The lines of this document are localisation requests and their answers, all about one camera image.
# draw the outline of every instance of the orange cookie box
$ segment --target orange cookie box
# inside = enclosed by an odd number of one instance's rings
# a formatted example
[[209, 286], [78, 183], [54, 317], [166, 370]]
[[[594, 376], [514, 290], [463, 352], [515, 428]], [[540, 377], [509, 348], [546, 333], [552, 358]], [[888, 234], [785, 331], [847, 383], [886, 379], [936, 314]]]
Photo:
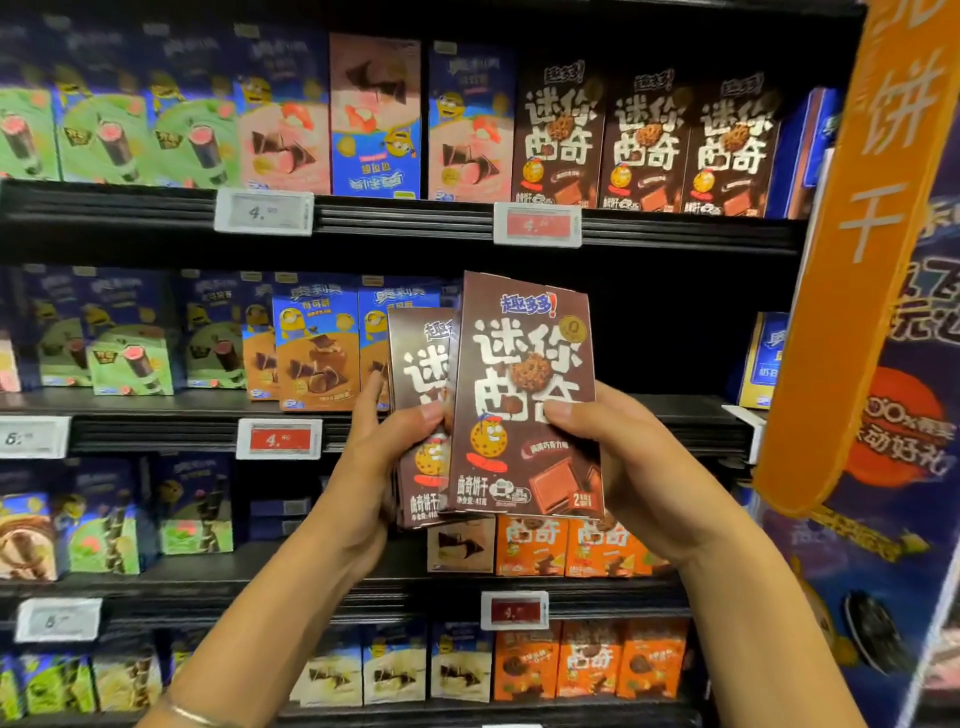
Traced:
[[623, 645], [618, 622], [565, 621], [557, 670], [557, 697], [613, 695]]
[[686, 619], [630, 619], [616, 681], [619, 697], [677, 697], [684, 666]]
[[494, 700], [552, 700], [557, 695], [561, 623], [550, 629], [497, 632]]
[[563, 576], [569, 522], [496, 517], [497, 576]]

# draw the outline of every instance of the black shelf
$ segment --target black shelf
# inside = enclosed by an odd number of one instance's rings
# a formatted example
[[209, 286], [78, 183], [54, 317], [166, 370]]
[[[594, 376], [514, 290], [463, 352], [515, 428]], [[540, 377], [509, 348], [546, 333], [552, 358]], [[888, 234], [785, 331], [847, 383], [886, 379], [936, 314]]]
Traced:
[[[747, 452], [751, 429], [721, 408], [717, 397], [636, 395], [693, 454], [726, 457]], [[70, 415], [70, 452], [150, 452], [236, 449], [244, 417], [324, 420], [323, 452], [342, 452], [348, 412], [285, 414], [276, 402], [249, 401], [242, 390], [184, 390], [173, 397], [95, 397], [89, 389], [47, 387], [0, 394], [0, 415]]]

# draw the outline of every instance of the mini cookie box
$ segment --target mini cookie box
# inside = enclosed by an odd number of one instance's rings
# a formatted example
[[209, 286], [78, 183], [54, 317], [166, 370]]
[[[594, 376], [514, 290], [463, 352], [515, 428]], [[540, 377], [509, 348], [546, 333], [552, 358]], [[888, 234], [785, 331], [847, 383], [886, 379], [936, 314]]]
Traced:
[[387, 312], [394, 308], [437, 307], [441, 285], [438, 280], [392, 276], [364, 276], [358, 301], [363, 330], [360, 334], [361, 389], [367, 386], [374, 371], [384, 375], [383, 389], [377, 409], [390, 410], [390, 344], [387, 333]]
[[363, 647], [356, 626], [330, 626], [290, 691], [302, 708], [363, 705]]
[[243, 275], [234, 271], [180, 271], [185, 305], [186, 385], [244, 389]]
[[426, 623], [364, 628], [364, 705], [426, 699]]
[[684, 667], [686, 619], [630, 619], [616, 681], [619, 697], [677, 697]]
[[58, 181], [50, 79], [38, 65], [43, 29], [0, 23], [0, 177]]
[[435, 40], [429, 83], [429, 199], [510, 202], [514, 53]]
[[[394, 409], [426, 404], [444, 397], [452, 308], [392, 308], [390, 375]], [[445, 498], [449, 444], [443, 423], [422, 443], [400, 456], [400, 524], [420, 528], [441, 520]]]
[[780, 98], [762, 72], [696, 90], [700, 123], [690, 133], [683, 212], [763, 217]]
[[623, 642], [618, 623], [585, 619], [565, 621], [557, 671], [557, 697], [612, 695], [616, 689]]
[[81, 654], [26, 653], [20, 655], [27, 713], [94, 713], [90, 658]]
[[493, 633], [470, 621], [434, 622], [430, 697], [490, 702]]
[[327, 38], [323, 31], [235, 23], [246, 187], [330, 194]]
[[163, 681], [151, 633], [107, 633], [92, 660], [102, 712], [143, 711], [159, 700]]
[[514, 202], [596, 207], [606, 90], [599, 70], [576, 56], [521, 65]]
[[494, 700], [552, 700], [557, 696], [561, 623], [549, 629], [497, 632]]
[[156, 527], [142, 507], [139, 474], [124, 458], [68, 458], [53, 498], [62, 569], [138, 574], [156, 560]]
[[563, 576], [568, 521], [496, 517], [497, 576]]
[[330, 34], [333, 194], [420, 197], [420, 42]]
[[354, 276], [287, 274], [274, 294], [280, 408], [349, 411], [360, 393], [360, 337]]
[[568, 440], [543, 414], [547, 400], [594, 399], [587, 296], [465, 273], [461, 310], [446, 509], [601, 517], [598, 447]]
[[456, 521], [426, 531], [426, 570], [493, 573], [496, 518]]
[[233, 551], [228, 455], [162, 453], [151, 470], [161, 553]]
[[240, 186], [234, 58], [219, 34], [144, 23], [140, 47], [157, 183]]
[[65, 15], [44, 22], [63, 179], [156, 184], [138, 35]]
[[95, 395], [172, 395], [184, 384], [180, 317], [170, 277], [77, 268]]
[[88, 387], [91, 372], [84, 341], [84, 280], [70, 266], [29, 263], [13, 272], [33, 319], [40, 381], [45, 387]]
[[693, 89], [673, 68], [614, 78], [600, 167], [600, 207], [680, 212]]

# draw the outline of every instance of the price tag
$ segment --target price tag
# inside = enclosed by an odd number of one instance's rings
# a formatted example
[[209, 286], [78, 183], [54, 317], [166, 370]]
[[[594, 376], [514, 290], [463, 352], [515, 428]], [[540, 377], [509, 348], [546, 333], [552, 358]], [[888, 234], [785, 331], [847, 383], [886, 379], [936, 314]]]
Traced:
[[482, 592], [480, 627], [487, 630], [546, 629], [550, 626], [547, 592]]
[[493, 204], [493, 242], [538, 248], [584, 244], [583, 211], [574, 205]]
[[313, 234], [313, 192], [217, 190], [213, 229], [252, 235]]
[[0, 460], [61, 460], [69, 439], [69, 417], [0, 417]]
[[237, 425], [237, 460], [320, 460], [323, 420], [256, 420]]
[[24, 599], [16, 610], [19, 643], [93, 642], [100, 631], [104, 600], [46, 598]]

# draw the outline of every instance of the chocolate wafer roll illustration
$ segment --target chocolate wafer roll illustration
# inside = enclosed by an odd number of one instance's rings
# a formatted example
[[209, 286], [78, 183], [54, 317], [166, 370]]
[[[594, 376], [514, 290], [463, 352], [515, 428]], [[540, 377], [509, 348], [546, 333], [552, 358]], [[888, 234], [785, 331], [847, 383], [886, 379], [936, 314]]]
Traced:
[[7, 138], [7, 143], [10, 144], [13, 155], [23, 165], [24, 172], [38, 175], [43, 171], [43, 162], [34, 146], [34, 133], [30, 131], [26, 119], [19, 114], [9, 114], [0, 122], [0, 132]]
[[130, 151], [130, 142], [124, 128], [115, 121], [105, 121], [97, 129], [97, 136], [123, 181], [136, 182], [140, 179], [140, 171], [136, 168], [136, 159]]

